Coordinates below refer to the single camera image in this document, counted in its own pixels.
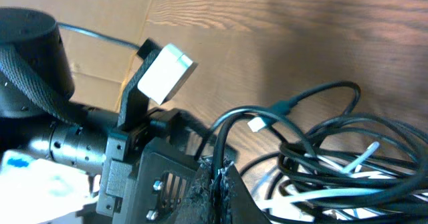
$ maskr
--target cable connector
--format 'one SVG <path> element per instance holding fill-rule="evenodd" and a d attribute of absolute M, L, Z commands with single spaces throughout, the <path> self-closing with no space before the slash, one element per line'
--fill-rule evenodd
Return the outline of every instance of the cable connector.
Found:
<path fill-rule="evenodd" d="M 296 106 L 296 101 L 284 101 L 281 100 L 279 102 L 276 102 L 273 106 L 270 107 L 271 110 L 277 112 L 281 115 L 288 115 L 291 112 L 291 109 Z M 262 118 L 262 117 L 255 117 L 254 119 L 250 120 L 247 124 L 251 131 L 253 132 L 259 132 L 261 129 L 265 128 L 266 126 L 271 126 L 272 124 L 275 124 L 275 120 L 269 119 L 269 118 Z"/>

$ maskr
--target silver screw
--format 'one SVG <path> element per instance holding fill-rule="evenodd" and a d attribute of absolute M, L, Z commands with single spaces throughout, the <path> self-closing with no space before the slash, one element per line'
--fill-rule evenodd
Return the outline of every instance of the silver screw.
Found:
<path fill-rule="evenodd" d="M 153 190 L 154 191 L 160 191 L 163 188 L 163 182 L 162 181 L 155 181 L 153 184 Z"/>
<path fill-rule="evenodd" d="M 146 218 L 150 221 L 154 221 L 156 220 L 156 218 L 158 218 L 158 215 L 159 215 L 158 211 L 150 210 L 148 211 Z"/>

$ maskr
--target tangled cable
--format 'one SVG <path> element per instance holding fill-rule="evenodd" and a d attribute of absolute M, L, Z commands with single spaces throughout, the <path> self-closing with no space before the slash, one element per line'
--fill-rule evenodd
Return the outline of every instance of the tangled cable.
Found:
<path fill-rule="evenodd" d="M 349 87 L 354 90 L 354 98 L 345 111 L 334 118 L 325 120 L 307 133 L 303 133 L 296 124 L 286 118 L 299 101 L 324 90 L 337 87 Z M 267 128 L 280 141 L 280 151 L 261 156 L 248 163 L 240 172 L 243 176 L 255 165 L 276 158 L 280 173 L 272 182 L 264 201 L 257 202 L 266 216 L 278 223 L 305 223 L 273 216 L 269 208 L 293 203 L 303 212 L 312 215 L 317 223 L 404 223 L 408 221 L 428 220 L 428 202 L 423 193 L 428 186 L 428 135 L 409 124 L 398 120 L 378 117 L 367 113 L 351 113 L 360 98 L 360 88 L 353 82 L 340 81 L 318 86 L 278 102 L 272 108 L 260 106 L 242 106 L 227 111 L 210 127 L 198 148 L 198 159 L 209 137 L 221 126 L 213 154 L 213 178 L 223 166 L 227 135 L 231 127 L 240 120 L 259 118 L 258 127 Z M 289 143 L 275 128 L 274 122 L 280 122 L 293 131 L 300 139 Z M 395 139 L 372 129 L 355 127 L 358 123 L 380 124 L 400 136 Z M 390 144 L 404 152 L 411 161 L 374 155 L 373 152 L 355 153 L 326 150 L 321 148 L 324 140 L 342 133 L 362 134 L 375 137 L 382 144 Z M 297 192 L 293 195 L 286 188 L 292 185 Z M 278 186 L 283 197 L 273 199 Z M 374 217 L 359 219 L 356 211 L 351 215 L 344 209 L 363 208 Z M 335 210 L 345 221 L 324 214 Z"/>

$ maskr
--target wood surface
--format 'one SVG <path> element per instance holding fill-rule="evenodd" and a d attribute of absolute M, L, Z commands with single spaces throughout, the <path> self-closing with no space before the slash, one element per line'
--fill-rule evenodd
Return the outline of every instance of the wood surface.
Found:
<path fill-rule="evenodd" d="M 141 42 L 147 37 L 172 42 L 199 63 L 166 107 L 207 124 L 232 107 L 269 106 L 317 84 L 352 80 L 362 87 L 357 111 L 428 130 L 428 0 L 152 0 Z M 290 118 L 308 130 L 350 98 L 349 90 L 332 90 L 303 101 Z M 371 143 L 355 134 L 328 140 L 328 148 L 355 151 Z M 272 136 L 252 134 L 244 123 L 228 141 L 240 151 L 238 168 L 278 149 Z M 378 154 L 405 158 L 385 144 Z"/>

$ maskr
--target black cylinder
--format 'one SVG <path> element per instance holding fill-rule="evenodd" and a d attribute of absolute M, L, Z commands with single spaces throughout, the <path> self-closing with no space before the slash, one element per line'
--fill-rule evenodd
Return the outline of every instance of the black cylinder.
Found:
<path fill-rule="evenodd" d="M 0 47 L 13 45 L 17 53 L 60 96 L 74 93 L 56 20 L 40 11 L 0 7 Z M 43 114 L 0 72 L 0 118 L 25 118 Z"/>

